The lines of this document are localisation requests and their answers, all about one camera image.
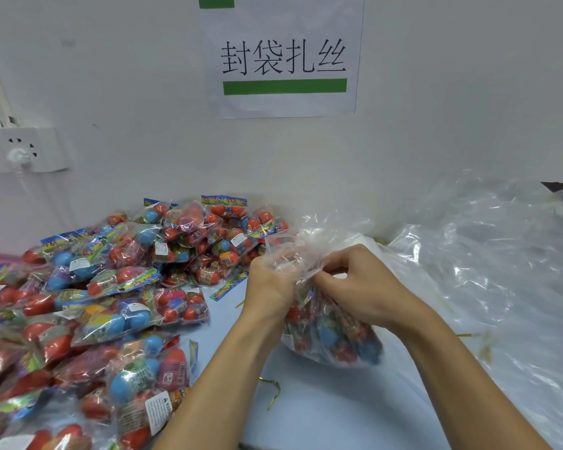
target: white wall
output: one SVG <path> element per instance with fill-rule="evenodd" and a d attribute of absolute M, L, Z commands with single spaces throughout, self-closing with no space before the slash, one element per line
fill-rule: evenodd
<path fill-rule="evenodd" d="M 290 216 L 400 221 L 465 167 L 563 181 L 563 0 L 366 0 L 357 114 L 213 120 L 197 0 L 0 0 L 0 77 L 59 129 L 43 179 L 72 224 L 141 198 L 235 193 Z M 0 252 L 50 234 L 0 176 Z"/>

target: green bar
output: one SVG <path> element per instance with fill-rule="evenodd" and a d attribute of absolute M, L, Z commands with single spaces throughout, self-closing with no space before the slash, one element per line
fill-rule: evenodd
<path fill-rule="evenodd" d="M 235 7 L 233 0 L 198 0 L 201 9 L 229 9 Z"/>
<path fill-rule="evenodd" d="M 235 80 L 223 82 L 223 94 L 279 95 L 283 93 L 346 93 L 345 78 L 305 78 L 298 80 Z"/>

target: person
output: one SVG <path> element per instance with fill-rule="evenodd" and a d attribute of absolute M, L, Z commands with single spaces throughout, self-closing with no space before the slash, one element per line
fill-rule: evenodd
<path fill-rule="evenodd" d="M 315 285 L 346 311 L 404 343 L 453 450 L 549 450 L 449 326 L 371 251 L 328 257 Z M 346 278 L 333 275 L 346 272 Z M 283 332 L 295 282 L 256 258 L 246 301 L 216 354 L 161 433 L 154 450 L 236 450 L 267 356 Z"/>

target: person's left hand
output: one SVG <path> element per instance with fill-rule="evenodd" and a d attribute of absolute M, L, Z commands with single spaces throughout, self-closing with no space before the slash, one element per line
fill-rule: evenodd
<path fill-rule="evenodd" d="M 282 334 L 283 321 L 294 299 L 296 280 L 271 271 L 257 257 L 250 263 L 246 298 L 241 317 L 258 321 Z"/>

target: power outlet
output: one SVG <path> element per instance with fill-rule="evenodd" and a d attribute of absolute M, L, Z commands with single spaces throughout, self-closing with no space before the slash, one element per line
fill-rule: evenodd
<path fill-rule="evenodd" d="M 14 148 L 29 154 L 29 172 L 54 172 L 68 167 L 54 128 L 0 128 L 0 172 L 11 171 L 6 158 Z"/>

